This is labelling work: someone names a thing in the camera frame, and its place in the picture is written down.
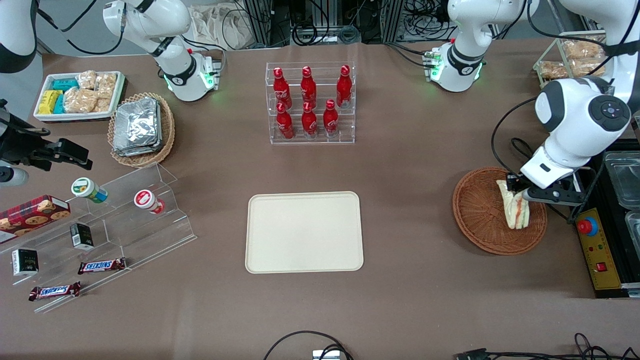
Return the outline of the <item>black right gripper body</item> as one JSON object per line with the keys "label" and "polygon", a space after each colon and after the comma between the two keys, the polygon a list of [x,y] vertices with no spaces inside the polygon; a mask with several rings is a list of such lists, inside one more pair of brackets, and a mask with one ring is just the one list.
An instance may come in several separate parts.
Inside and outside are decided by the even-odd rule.
{"label": "black right gripper body", "polygon": [[11,114],[6,109],[7,103],[5,99],[0,100],[0,144],[2,146],[27,146],[31,137],[24,130],[29,130],[31,125],[27,121],[23,121],[23,119]]}

